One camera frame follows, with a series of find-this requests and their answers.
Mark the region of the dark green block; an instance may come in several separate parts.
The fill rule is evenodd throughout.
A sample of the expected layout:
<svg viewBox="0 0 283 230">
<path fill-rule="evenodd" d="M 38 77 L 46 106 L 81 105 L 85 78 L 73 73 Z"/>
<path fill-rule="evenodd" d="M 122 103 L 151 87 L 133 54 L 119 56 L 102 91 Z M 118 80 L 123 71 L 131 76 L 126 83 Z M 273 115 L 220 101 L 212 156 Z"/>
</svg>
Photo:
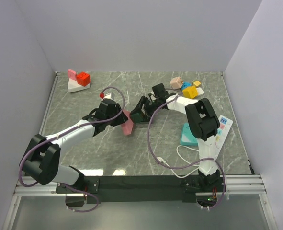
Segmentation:
<svg viewBox="0 0 283 230">
<path fill-rule="evenodd" d="M 143 111 L 137 111 L 137 112 L 131 112 L 130 113 L 130 119 L 133 121 L 134 124 L 137 123 L 143 123 L 143 122 L 149 122 L 150 118 L 146 113 Z"/>
</svg>

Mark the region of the pink rounded socket block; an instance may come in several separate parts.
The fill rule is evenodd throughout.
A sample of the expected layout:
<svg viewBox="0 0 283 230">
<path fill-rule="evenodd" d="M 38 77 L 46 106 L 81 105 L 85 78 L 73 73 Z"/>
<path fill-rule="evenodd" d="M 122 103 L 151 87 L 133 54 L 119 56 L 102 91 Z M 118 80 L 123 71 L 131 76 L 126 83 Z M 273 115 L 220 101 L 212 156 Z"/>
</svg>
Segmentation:
<svg viewBox="0 0 283 230">
<path fill-rule="evenodd" d="M 128 111 L 123 110 L 123 113 L 128 118 L 128 120 L 124 122 L 123 124 L 121 124 L 121 128 L 122 128 L 123 134 L 125 136 L 128 136 L 128 135 L 131 135 L 133 131 L 134 122 L 131 120 L 130 113 Z"/>
</svg>

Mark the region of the red cube socket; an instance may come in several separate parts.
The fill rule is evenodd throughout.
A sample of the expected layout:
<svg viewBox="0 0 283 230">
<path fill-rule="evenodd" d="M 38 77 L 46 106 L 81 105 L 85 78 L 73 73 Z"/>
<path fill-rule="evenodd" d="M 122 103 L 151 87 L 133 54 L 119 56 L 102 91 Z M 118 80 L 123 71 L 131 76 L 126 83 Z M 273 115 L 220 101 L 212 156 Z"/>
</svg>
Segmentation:
<svg viewBox="0 0 283 230">
<path fill-rule="evenodd" d="M 86 72 L 80 72 L 79 74 L 77 74 L 78 85 L 86 87 L 88 84 L 90 84 L 90 81 L 91 81 L 90 74 Z"/>
</svg>

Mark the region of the beige cube socket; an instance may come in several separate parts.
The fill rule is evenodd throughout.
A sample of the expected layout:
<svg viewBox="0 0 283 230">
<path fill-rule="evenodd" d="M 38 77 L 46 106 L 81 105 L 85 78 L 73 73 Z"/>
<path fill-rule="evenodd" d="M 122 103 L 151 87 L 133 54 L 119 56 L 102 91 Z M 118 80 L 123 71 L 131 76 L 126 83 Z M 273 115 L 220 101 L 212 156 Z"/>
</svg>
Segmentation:
<svg viewBox="0 0 283 230">
<path fill-rule="evenodd" d="M 183 86 L 183 80 L 180 76 L 174 77 L 170 81 L 170 86 L 173 89 L 180 89 Z"/>
</svg>

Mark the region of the white triangular adapter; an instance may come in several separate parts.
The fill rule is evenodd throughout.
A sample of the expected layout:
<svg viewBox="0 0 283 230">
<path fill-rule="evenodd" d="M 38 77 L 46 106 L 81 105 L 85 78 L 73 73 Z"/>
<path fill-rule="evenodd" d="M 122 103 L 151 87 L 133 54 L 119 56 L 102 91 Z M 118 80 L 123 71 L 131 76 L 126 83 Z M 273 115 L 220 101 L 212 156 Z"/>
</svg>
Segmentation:
<svg viewBox="0 0 283 230">
<path fill-rule="evenodd" d="M 89 87 L 90 87 L 90 84 L 87 84 L 86 86 L 82 86 L 78 84 L 76 80 L 69 79 L 67 90 L 69 93 L 73 93 L 73 92 L 78 92 L 78 91 L 88 89 Z"/>
</svg>

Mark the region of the blue plug adapter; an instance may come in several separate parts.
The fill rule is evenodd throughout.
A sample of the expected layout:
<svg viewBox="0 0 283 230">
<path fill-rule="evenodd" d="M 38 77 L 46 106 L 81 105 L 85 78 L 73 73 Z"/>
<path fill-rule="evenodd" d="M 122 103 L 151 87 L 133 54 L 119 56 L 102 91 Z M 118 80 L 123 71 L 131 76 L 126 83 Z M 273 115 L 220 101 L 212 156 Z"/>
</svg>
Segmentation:
<svg viewBox="0 0 283 230">
<path fill-rule="evenodd" d="M 192 86 L 191 83 L 189 83 L 189 82 L 184 82 L 183 85 L 182 85 L 182 87 L 181 87 L 181 90 L 183 91 L 184 89 L 186 89 L 186 88 L 188 88 L 188 87 L 191 87 L 191 86 Z"/>
</svg>

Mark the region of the yellow cube socket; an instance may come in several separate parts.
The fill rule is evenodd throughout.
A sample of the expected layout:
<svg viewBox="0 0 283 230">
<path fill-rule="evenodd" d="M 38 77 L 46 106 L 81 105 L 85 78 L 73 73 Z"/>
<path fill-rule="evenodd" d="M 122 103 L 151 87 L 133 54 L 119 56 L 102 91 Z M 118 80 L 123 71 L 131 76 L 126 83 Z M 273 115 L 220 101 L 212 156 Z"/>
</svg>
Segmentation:
<svg viewBox="0 0 283 230">
<path fill-rule="evenodd" d="M 195 86 L 187 87 L 182 92 L 183 96 L 189 99 L 194 99 L 199 94 Z"/>
</svg>

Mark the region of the pink plug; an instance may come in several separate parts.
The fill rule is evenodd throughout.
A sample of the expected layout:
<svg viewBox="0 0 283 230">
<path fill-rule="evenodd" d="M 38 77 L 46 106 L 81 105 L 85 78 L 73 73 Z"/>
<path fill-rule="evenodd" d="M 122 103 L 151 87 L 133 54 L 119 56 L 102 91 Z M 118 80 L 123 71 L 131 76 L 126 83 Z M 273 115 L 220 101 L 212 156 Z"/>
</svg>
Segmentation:
<svg viewBox="0 0 283 230">
<path fill-rule="evenodd" d="M 74 81 L 77 80 L 77 72 L 75 70 L 72 69 L 68 69 L 67 71 L 68 77 Z"/>
</svg>

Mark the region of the teal block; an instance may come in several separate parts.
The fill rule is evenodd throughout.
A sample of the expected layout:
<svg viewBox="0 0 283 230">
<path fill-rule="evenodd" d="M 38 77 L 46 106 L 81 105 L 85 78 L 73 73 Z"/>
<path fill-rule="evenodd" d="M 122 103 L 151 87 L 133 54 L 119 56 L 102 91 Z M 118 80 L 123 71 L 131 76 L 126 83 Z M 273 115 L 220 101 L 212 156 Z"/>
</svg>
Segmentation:
<svg viewBox="0 0 283 230">
<path fill-rule="evenodd" d="M 184 146 L 198 146 L 197 138 L 191 133 L 189 123 L 184 123 L 183 125 L 180 144 Z"/>
</svg>

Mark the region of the small yellow plug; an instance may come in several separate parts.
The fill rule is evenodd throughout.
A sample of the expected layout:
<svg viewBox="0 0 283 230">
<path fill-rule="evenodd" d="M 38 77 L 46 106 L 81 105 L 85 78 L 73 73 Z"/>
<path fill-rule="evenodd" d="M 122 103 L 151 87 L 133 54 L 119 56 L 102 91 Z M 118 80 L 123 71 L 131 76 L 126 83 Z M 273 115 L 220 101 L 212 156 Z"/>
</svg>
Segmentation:
<svg viewBox="0 0 283 230">
<path fill-rule="evenodd" d="M 196 81 L 194 81 L 193 83 L 192 83 L 192 85 L 194 86 L 194 87 L 196 87 L 196 88 L 199 88 L 199 87 L 201 87 L 201 82 L 200 81 L 198 81 L 198 80 L 196 80 Z"/>
</svg>

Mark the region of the white rounded square adapter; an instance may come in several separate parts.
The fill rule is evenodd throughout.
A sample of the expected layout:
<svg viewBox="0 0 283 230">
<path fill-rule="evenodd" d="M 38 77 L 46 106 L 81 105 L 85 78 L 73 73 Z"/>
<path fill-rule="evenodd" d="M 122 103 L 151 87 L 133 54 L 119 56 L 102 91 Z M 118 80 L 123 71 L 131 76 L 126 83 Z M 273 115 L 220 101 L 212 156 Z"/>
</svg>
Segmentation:
<svg viewBox="0 0 283 230">
<path fill-rule="evenodd" d="M 204 94 L 204 91 L 201 87 L 196 88 L 198 95 Z"/>
</svg>

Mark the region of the white power strip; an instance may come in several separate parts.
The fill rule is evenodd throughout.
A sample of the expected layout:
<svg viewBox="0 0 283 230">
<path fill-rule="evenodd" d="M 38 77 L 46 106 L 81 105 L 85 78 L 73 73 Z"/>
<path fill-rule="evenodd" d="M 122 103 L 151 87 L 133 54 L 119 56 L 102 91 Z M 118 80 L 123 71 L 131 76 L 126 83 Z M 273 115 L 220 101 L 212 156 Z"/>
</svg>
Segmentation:
<svg viewBox="0 0 283 230">
<path fill-rule="evenodd" d="M 222 146 L 229 134 L 229 131 L 231 130 L 231 127 L 233 125 L 233 120 L 223 116 L 223 115 L 220 115 L 219 116 L 219 123 L 220 123 L 220 126 L 217 130 L 217 135 L 216 135 L 216 138 L 215 138 L 215 159 L 218 158 L 218 155 L 222 149 Z"/>
</svg>

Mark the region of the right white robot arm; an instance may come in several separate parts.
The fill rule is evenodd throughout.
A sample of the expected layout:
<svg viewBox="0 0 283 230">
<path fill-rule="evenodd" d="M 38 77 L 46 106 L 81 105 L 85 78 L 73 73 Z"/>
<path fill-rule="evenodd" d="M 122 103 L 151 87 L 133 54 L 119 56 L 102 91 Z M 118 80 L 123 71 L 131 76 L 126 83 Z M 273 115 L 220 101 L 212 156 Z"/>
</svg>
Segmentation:
<svg viewBox="0 0 283 230">
<path fill-rule="evenodd" d="M 187 116 L 189 129 L 198 142 L 198 175 L 192 177 L 191 185 L 197 190 L 209 191 L 221 181 L 216 160 L 215 140 L 220 126 L 217 115 L 207 98 L 190 99 L 172 92 L 164 84 L 152 87 L 152 93 L 142 96 L 130 112 L 130 119 L 136 123 L 151 124 L 154 115 L 161 109 L 173 110 Z"/>
</svg>

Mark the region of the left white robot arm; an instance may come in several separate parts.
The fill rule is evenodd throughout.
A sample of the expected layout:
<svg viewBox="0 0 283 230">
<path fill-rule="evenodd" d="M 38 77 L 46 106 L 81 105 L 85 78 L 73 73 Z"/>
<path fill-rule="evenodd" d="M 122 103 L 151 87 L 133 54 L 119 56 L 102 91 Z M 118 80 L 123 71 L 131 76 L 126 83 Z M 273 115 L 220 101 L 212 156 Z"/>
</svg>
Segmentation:
<svg viewBox="0 0 283 230">
<path fill-rule="evenodd" d="M 60 156 L 79 142 L 103 132 L 107 126 L 117 126 L 128 120 L 123 107 L 112 99 L 103 99 L 75 125 L 49 135 L 34 136 L 20 162 L 19 172 L 25 172 L 41 185 L 50 182 L 67 184 L 68 189 L 77 193 L 83 189 L 83 174 L 71 167 L 60 164 Z"/>
</svg>

